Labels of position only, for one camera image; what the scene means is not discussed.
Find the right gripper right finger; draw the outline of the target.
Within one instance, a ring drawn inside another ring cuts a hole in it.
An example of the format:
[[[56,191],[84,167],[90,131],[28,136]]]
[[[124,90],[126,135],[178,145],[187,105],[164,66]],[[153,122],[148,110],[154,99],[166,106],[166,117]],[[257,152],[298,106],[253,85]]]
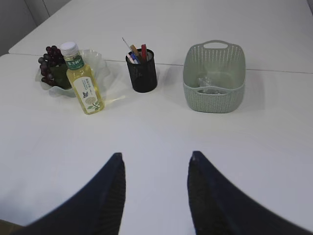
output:
[[[200,152],[187,177],[189,208],[198,235],[310,235],[271,212],[232,184]]]

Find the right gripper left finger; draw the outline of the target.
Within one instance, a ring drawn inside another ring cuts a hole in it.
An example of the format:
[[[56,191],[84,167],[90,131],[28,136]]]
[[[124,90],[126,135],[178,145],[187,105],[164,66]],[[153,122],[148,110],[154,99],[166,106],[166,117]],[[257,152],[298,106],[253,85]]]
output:
[[[126,199],[121,153],[114,153],[75,195],[16,235],[117,235]]]

